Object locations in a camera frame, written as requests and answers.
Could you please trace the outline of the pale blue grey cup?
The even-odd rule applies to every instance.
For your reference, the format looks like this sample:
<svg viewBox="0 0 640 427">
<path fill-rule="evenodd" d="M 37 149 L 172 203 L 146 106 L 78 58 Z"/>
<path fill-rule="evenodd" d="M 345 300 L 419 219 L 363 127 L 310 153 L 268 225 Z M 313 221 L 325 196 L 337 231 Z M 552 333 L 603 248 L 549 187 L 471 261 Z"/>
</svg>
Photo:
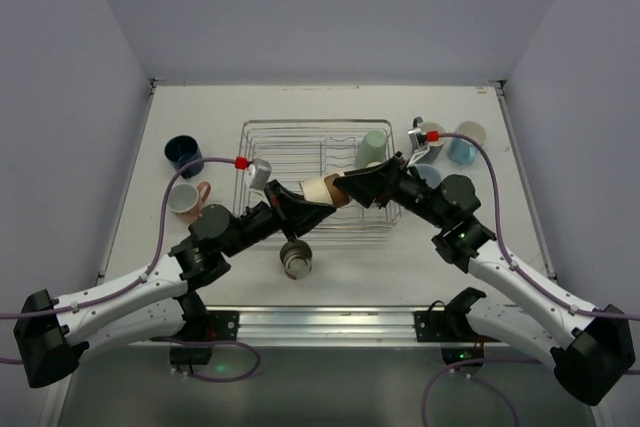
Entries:
<svg viewBox="0 0 640 427">
<path fill-rule="evenodd" d="M 430 164 L 414 164 L 418 176 L 431 188 L 436 188 L 442 178 L 440 172 Z"/>
</svg>

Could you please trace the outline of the dark teal grey mug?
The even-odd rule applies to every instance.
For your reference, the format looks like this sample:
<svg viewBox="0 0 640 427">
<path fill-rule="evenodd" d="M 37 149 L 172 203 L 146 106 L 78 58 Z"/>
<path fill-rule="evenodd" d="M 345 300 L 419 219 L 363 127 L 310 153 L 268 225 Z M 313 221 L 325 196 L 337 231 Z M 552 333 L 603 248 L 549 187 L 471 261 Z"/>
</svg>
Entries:
<svg viewBox="0 0 640 427">
<path fill-rule="evenodd" d="M 444 128 L 438 123 L 427 121 L 424 121 L 422 128 L 426 133 L 427 143 L 430 147 L 428 164 L 432 164 L 438 158 L 446 143 L 446 139 L 443 137 Z"/>
</svg>

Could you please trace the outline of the light blue mug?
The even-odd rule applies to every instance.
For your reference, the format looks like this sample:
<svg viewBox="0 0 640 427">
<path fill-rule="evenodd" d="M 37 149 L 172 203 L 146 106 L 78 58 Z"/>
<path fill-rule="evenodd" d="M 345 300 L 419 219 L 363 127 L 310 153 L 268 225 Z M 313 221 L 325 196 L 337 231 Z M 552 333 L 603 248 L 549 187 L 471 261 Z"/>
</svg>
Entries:
<svg viewBox="0 0 640 427">
<path fill-rule="evenodd" d="M 487 139 L 486 129 L 475 121 L 464 121 L 460 123 L 455 132 L 473 139 L 481 146 L 484 145 Z M 473 143 L 459 137 L 451 138 L 448 157 L 454 163 L 462 166 L 470 166 L 475 162 L 478 154 L 479 151 Z"/>
</svg>

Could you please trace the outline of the pink dotted mug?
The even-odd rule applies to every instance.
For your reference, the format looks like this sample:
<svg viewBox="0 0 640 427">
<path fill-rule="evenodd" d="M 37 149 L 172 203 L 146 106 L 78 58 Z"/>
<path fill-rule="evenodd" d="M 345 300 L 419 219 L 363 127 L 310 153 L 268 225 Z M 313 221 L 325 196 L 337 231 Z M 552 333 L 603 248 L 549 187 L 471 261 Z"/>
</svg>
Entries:
<svg viewBox="0 0 640 427">
<path fill-rule="evenodd" d="M 169 191 L 167 209 L 185 223 L 197 219 L 211 193 L 211 184 L 202 181 L 198 185 L 179 184 Z"/>
</svg>

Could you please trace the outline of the dark blue mug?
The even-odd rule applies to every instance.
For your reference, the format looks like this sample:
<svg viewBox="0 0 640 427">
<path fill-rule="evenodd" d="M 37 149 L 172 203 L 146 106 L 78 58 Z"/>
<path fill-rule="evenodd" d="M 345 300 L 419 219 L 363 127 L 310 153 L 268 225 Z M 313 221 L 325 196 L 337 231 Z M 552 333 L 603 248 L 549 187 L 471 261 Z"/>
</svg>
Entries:
<svg viewBox="0 0 640 427">
<path fill-rule="evenodd" d="M 164 155 L 176 171 L 202 158 L 199 144 L 189 135 L 171 138 L 165 144 Z"/>
</svg>

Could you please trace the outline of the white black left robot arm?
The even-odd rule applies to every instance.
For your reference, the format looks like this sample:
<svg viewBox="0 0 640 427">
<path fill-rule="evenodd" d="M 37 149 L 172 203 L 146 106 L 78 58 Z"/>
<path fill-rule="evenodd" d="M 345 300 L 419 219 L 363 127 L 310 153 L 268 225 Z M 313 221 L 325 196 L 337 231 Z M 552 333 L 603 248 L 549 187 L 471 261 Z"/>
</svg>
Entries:
<svg viewBox="0 0 640 427">
<path fill-rule="evenodd" d="M 276 233 L 296 241 L 336 211 L 330 194 L 308 197 L 277 181 L 265 196 L 240 216 L 220 204 L 205 206 L 184 240 L 125 276 L 59 297 L 47 290 L 29 295 L 13 328 L 28 385 L 56 383 L 116 346 L 157 337 L 201 340 L 207 314 L 197 291 L 230 270 L 230 257 Z"/>
</svg>

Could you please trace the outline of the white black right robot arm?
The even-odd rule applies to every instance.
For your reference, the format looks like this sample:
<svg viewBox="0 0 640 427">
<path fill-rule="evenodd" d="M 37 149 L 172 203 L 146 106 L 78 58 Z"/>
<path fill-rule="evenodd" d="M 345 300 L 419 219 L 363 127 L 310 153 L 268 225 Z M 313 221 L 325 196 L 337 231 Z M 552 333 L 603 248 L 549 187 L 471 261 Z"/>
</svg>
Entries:
<svg viewBox="0 0 640 427">
<path fill-rule="evenodd" d="M 396 155 L 333 184 L 364 207 L 394 202 L 439 228 L 432 241 L 440 257 L 511 301 L 504 307 L 478 289 L 463 290 L 436 322 L 448 334 L 509 344 L 549 367 L 569 394 L 589 406 L 598 405 L 635 363 L 629 316 L 565 291 L 509 251 L 497 230 L 476 218 L 480 201 L 468 177 L 449 175 L 432 188 Z"/>
</svg>

